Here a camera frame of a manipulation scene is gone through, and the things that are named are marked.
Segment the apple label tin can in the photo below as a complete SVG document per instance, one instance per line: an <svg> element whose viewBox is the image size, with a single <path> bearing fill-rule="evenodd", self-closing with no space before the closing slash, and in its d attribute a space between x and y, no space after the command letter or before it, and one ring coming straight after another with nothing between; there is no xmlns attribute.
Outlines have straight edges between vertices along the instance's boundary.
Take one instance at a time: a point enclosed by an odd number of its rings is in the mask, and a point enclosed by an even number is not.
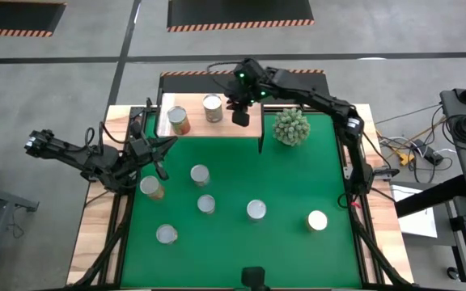
<svg viewBox="0 0 466 291"><path fill-rule="evenodd" d="M177 135L185 135L191 129L187 112L181 106L175 106L168 110L167 117L172 129Z"/></svg>

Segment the peaches label tin can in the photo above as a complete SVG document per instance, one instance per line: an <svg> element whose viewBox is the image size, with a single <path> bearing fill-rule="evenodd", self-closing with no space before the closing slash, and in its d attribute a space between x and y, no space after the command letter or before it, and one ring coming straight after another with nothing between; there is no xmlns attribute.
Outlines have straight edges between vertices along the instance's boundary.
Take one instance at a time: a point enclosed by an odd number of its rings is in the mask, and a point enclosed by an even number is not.
<svg viewBox="0 0 466 291"><path fill-rule="evenodd" d="M205 165L197 164L192 167L190 177L197 186L204 187L210 181L210 172Z"/></svg>

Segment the silver tin can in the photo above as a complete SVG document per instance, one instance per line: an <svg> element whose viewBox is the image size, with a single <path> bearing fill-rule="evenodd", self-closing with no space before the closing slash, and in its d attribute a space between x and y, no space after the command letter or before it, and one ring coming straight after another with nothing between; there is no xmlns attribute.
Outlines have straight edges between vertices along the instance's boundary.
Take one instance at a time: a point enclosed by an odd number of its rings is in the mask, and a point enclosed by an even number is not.
<svg viewBox="0 0 466 291"><path fill-rule="evenodd" d="M159 243L172 244L178 239L178 232L174 226L163 224L156 230L155 237Z"/></svg>

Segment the blue label tin can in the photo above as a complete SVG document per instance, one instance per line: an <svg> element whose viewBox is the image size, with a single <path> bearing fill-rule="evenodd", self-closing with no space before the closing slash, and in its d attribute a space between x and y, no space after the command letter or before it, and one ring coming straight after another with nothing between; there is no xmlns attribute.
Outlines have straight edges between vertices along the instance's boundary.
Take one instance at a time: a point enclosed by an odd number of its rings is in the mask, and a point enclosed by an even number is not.
<svg viewBox="0 0 466 291"><path fill-rule="evenodd" d="M321 231L328 226L327 216L319 210L311 211L306 216L305 222L310 231Z"/></svg>

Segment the wooden shelf with black legs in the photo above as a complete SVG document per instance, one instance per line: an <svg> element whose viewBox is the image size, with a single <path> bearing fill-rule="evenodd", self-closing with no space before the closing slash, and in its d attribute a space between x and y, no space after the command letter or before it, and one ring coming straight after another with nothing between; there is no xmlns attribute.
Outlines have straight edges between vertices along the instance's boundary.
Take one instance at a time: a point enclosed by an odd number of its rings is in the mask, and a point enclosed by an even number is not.
<svg viewBox="0 0 466 291"><path fill-rule="evenodd" d="M265 122L264 106L259 103L248 108L250 123L247 127L232 122L232 110L226 109L227 98L224 94L217 93L222 101L222 119L211 123L206 119L204 98L208 93L162 93L158 100L159 114L156 119L155 133L159 137L173 136L172 124L168 118L168 112L173 107L182 107L190 124L190 130L183 137L249 137L258 140L257 151L262 152Z"/></svg>

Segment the white paper sheet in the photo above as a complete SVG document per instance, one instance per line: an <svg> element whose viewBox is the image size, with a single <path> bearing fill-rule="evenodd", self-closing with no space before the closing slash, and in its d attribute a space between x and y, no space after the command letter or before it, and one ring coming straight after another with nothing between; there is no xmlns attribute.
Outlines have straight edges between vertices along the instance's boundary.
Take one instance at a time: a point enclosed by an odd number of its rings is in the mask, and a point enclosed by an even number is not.
<svg viewBox="0 0 466 291"><path fill-rule="evenodd" d="M421 192L420 189L391 185L392 196L396 202ZM420 212L409 214L398 219L400 230L403 234L415 234L428 238L437 238L434 210L424 209Z"/></svg>

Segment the berries label tin can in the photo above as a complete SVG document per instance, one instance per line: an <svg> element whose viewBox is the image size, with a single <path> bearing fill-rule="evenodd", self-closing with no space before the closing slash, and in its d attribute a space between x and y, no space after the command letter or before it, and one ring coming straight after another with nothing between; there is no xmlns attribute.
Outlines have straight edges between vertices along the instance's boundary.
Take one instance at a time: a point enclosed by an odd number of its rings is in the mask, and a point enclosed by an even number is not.
<svg viewBox="0 0 466 291"><path fill-rule="evenodd" d="M211 195L202 195L197 199L197 207L202 213L213 213L215 205L215 199Z"/></svg>

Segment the yellow label tin can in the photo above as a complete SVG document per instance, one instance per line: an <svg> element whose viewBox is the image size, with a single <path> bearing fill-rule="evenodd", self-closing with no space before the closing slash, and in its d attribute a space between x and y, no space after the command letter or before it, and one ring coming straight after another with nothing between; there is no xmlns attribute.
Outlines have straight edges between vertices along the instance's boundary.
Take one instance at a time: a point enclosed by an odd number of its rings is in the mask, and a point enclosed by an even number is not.
<svg viewBox="0 0 466 291"><path fill-rule="evenodd" d="M205 110L205 118L211 122L216 123L222 119L222 99L215 94L209 94L202 100L202 105Z"/></svg>

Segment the artificial potted succulent plant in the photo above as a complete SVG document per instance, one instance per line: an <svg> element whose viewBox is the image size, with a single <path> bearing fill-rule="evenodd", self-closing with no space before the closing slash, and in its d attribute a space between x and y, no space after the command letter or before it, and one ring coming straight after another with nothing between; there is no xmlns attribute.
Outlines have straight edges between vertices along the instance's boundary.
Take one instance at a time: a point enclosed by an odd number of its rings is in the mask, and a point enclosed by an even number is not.
<svg viewBox="0 0 466 291"><path fill-rule="evenodd" d="M284 108L273 124L273 137L287 146L299 146L311 132L311 126L301 110Z"/></svg>

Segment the green table mat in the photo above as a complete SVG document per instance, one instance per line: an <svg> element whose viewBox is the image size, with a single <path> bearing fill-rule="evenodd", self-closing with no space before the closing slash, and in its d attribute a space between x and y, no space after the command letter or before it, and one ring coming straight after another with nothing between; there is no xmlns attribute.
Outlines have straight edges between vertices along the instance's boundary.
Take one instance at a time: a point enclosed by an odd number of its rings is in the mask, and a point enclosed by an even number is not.
<svg viewBox="0 0 466 291"><path fill-rule="evenodd" d="M163 164L164 198L135 195L122 285L236 288L243 268L259 266L273 288L359 287L333 123L322 114L308 121L304 143L287 146L267 134L260 154L253 138L180 137ZM197 164L210 172L204 187L190 177ZM215 199L213 213L198 209L202 195ZM248 217L251 200L265 202L263 219ZM324 230L307 228L313 210L327 216ZM174 243L156 239L163 224L176 228Z"/></svg>

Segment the orange label tin can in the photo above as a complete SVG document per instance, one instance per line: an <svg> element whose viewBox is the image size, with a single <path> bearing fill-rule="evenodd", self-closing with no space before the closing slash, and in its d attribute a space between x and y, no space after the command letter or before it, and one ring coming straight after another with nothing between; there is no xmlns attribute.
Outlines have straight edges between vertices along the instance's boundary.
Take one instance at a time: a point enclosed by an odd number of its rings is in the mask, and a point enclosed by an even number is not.
<svg viewBox="0 0 466 291"><path fill-rule="evenodd" d="M159 180L153 176L148 175L144 177L140 184L140 190L143 194L151 198L152 200L161 200L164 198L165 189Z"/></svg>

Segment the black metal beam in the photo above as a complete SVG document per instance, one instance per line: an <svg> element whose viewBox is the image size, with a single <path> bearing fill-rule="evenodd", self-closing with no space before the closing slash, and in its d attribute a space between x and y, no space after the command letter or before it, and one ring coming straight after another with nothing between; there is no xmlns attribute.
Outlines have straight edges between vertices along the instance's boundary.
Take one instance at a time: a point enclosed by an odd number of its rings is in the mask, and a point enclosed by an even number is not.
<svg viewBox="0 0 466 291"><path fill-rule="evenodd" d="M466 197L466 180L463 175L456 176L431 188L427 188L422 192L398 200L395 203L396 214L398 217L405 217L442 204L458 196Z"/></svg>

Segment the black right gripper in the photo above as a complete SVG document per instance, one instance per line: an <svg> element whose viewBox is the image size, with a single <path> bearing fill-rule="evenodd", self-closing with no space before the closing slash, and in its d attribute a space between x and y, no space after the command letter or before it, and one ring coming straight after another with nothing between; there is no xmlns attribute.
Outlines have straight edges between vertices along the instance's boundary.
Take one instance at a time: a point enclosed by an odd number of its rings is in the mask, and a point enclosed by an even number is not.
<svg viewBox="0 0 466 291"><path fill-rule="evenodd" d="M261 85L265 70L256 60L246 58L235 67L234 75L234 87L228 87L224 92L229 99L227 109L233 110L232 121L235 124L248 126L248 107L268 96L268 92Z"/></svg>

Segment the yellow plug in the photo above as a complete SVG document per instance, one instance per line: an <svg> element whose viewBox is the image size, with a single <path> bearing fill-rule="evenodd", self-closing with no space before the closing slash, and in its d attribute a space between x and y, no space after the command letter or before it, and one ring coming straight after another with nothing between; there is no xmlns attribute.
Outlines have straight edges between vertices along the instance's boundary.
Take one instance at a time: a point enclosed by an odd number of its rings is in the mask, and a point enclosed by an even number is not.
<svg viewBox="0 0 466 291"><path fill-rule="evenodd" d="M401 166L408 166L415 159L415 152L410 149L395 149L395 154Z"/></svg>

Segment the green label tin can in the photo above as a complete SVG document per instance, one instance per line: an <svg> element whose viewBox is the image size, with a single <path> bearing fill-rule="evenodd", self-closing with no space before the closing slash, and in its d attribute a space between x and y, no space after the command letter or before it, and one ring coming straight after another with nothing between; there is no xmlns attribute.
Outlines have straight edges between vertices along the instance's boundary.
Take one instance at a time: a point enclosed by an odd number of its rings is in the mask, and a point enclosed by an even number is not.
<svg viewBox="0 0 466 291"><path fill-rule="evenodd" d="M248 217L253 221L263 219L267 213L267 206L262 200L251 200L246 207Z"/></svg>

